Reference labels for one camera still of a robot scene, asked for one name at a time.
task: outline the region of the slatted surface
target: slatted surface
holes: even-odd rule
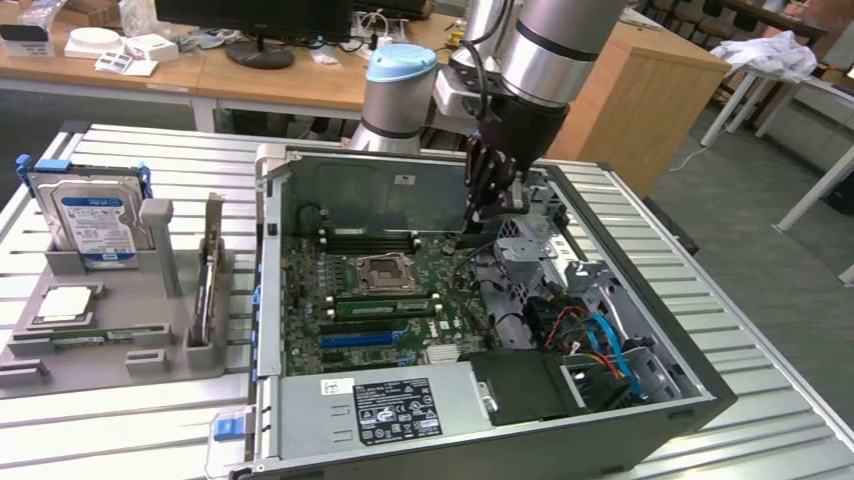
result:
[[[93,126],[71,160],[138,165],[154,171],[155,194],[176,200],[172,241],[194,249],[203,200],[226,196],[226,238],[238,253],[231,297],[228,375],[212,380],[0,401],[0,478],[204,478],[207,422],[246,402],[254,268],[252,160],[258,138]],[[635,201],[597,167],[562,164],[726,381],[735,405],[706,429],[671,441],[629,478],[851,478],[854,453],[838,440],[821,408],[802,395],[765,351],[751,328],[662,238]],[[589,256],[597,256],[578,225]],[[0,345],[44,268],[49,234],[33,202],[0,242]],[[239,459],[234,443],[218,460]]]

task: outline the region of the motherboard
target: motherboard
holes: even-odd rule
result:
[[[472,248],[452,234],[284,242],[288,375],[455,362],[488,348]]]

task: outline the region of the monitor stand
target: monitor stand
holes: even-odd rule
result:
[[[258,35],[252,42],[242,40],[226,46],[226,55],[240,65],[275,70],[290,67],[294,63],[294,53],[283,45],[264,43],[264,36]]]

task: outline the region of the circuit board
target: circuit board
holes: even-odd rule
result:
[[[430,363],[436,345],[486,349],[479,290],[468,269],[455,272],[471,250],[447,245],[431,234],[412,252],[332,254],[314,240],[286,240],[287,375]]]

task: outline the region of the gray floor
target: gray floor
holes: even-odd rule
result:
[[[19,92],[0,97],[0,112],[0,204],[17,187],[15,157],[40,155],[64,119],[192,127],[184,107]],[[715,113],[703,113],[675,164],[699,149]],[[814,181],[785,154],[741,132],[723,136],[683,170],[666,173],[653,198],[699,244],[701,264],[851,424],[854,290],[835,276],[854,263],[854,218],[822,204],[790,235],[770,226]]]

